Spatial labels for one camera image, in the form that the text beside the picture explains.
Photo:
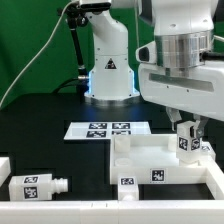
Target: green backdrop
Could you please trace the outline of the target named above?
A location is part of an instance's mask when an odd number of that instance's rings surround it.
[[[18,73],[49,38],[58,16],[56,9],[68,0],[0,0],[0,97]],[[129,30],[129,63],[137,72],[135,60],[136,29],[133,9],[112,10],[112,16]],[[140,45],[153,40],[153,29],[139,21]],[[224,23],[215,24],[215,33],[224,36]],[[81,48],[88,70],[93,67],[91,26],[79,28]],[[217,51],[224,44],[215,43]],[[77,76],[77,63],[70,31],[61,23],[52,43],[22,76],[5,105],[26,93],[48,93],[64,80]],[[74,92],[73,88],[63,90]]]

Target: paper sheet with markers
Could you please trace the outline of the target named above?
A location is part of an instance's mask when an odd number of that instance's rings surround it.
[[[64,140],[111,139],[112,135],[151,134],[148,122],[72,122]]]

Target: black table surface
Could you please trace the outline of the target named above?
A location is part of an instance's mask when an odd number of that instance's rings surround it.
[[[192,119],[188,113],[183,120]],[[117,187],[109,183],[110,141],[64,142],[71,122],[148,121],[152,133],[172,133],[165,108],[148,102],[103,109],[86,105],[76,94],[27,94],[0,112],[0,156],[10,158],[11,175],[0,189],[0,200],[9,200],[11,176],[52,173],[67,178],[69,192],[54,200],[116,200]],[[205,139],[212,143],[217,162],[224,165],[224,125],[211,120]],[[205,184],[140,185],[140,199],[212,199]]]

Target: white bottle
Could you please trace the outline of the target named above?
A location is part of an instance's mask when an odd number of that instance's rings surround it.
[[[9,184],[10,201],[52,200],[52,194],[61,192],[68,192],[68,180],[52,180],[52,174],[14,176]]]

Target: warning label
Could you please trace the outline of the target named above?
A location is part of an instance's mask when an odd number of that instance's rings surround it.
[[[105,69],[117,69],[116,66],[115,66],[115,64],[114,64],[114,62],[113,62],[113,59],[112,58],[107,63]]]

